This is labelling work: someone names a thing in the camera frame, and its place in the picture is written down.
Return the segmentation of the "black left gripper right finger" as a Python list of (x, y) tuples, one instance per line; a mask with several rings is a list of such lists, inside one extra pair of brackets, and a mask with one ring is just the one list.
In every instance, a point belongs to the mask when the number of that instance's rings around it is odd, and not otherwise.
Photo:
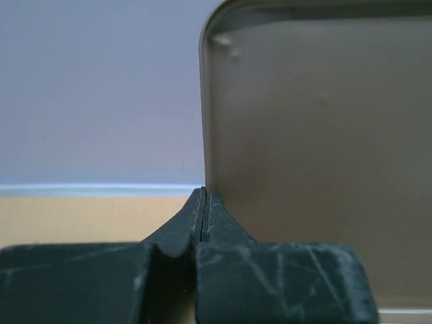
[(195, 250), (198, 323), (376, 323), (365, 270), (334, 243), (259, 243), (207, 195)]

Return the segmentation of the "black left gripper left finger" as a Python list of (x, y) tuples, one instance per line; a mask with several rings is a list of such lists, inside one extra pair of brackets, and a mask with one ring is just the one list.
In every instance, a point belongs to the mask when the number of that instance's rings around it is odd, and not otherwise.
[(140, 242), (1, 250), (2, 323), (179, 323), (194, 297), (205, 189)]

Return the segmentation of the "brown tin lid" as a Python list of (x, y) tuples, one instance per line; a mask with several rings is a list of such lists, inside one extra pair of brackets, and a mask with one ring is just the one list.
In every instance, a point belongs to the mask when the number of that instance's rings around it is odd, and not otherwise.
[(205, 182), (257, 240), (349, 245), (431, 307), (431, 2), (224, 1), (200, 38)]

